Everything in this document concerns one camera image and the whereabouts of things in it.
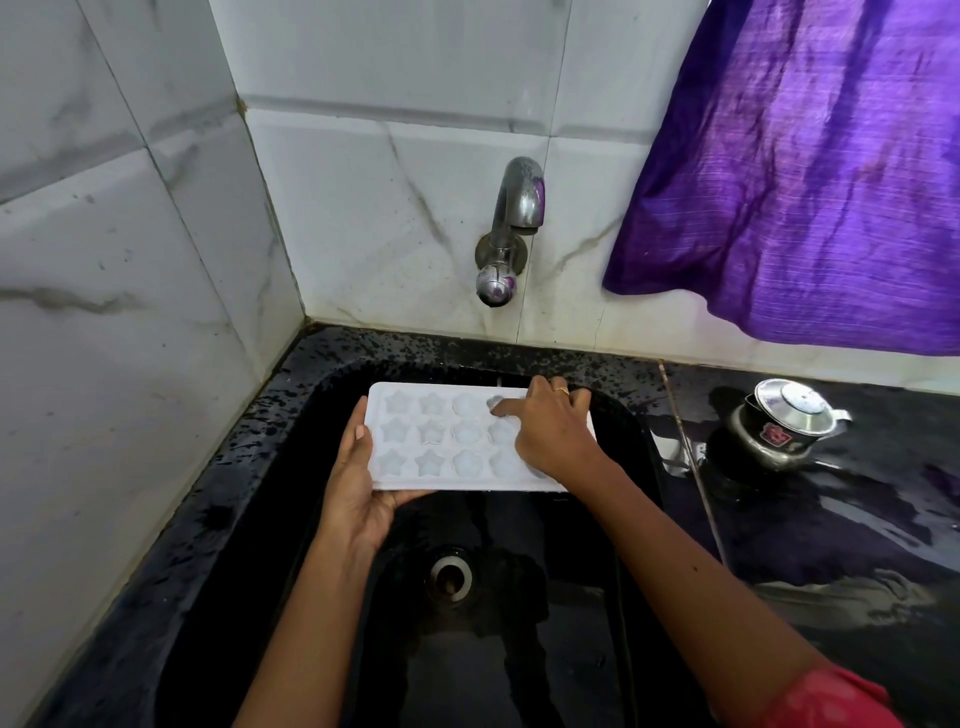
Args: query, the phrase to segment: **faucet spout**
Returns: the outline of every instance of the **faucet spout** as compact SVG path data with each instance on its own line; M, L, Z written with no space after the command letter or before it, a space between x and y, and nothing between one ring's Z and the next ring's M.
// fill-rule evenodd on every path
M496 196L491 231L477 243L474 260L480 273L476 288L491 308L506 305L516 292L516 277L527 263L521 235L533 235L543 225L546 188L543 170L529 157L511 159Z
M492 229L508 225L521 235L532 235L543 225L545 208L546 188L540 165L529 157L511 159L496 196Z

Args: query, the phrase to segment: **white ice cube tray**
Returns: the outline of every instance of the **white ice cube tray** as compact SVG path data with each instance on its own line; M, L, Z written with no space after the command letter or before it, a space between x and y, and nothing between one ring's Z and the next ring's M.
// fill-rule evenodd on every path
M512 387L376 382L365 420L373 433L373 488L564 491L516 454L520 420L490 413L494 398L526 394ZM589 415L587 427L593 434Z

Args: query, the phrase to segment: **sink basin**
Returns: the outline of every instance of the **sink basin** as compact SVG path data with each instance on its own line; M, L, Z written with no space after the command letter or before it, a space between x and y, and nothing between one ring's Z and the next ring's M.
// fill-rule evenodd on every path
M229 726L316 530L340 434L376 381L526 386L373 363L318 390L205 580L166 660L158 726ZM597 441L655 502L656 451L603 393ZM404 506L373 564L344 725L714 725L589 512L568 494L440 492Z

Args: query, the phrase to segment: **sink drain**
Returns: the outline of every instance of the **sink drain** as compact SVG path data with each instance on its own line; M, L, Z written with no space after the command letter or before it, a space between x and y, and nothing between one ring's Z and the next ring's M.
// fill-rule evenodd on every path
M462 601L473 586L473 572L459 556L444 556L430 568L430 593L440 601Z

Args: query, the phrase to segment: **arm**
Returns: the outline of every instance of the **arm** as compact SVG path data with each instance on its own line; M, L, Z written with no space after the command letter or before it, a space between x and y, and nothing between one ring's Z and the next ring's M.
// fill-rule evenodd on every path
M516 450L603 526L725 725L757 725L797 680L829 661L670 520L590 437L589 392L541 376L516 415Z
M373 556L394 511L424 491L373 491L373 450L353 410L326 483L320 527L233 725L336 726Z

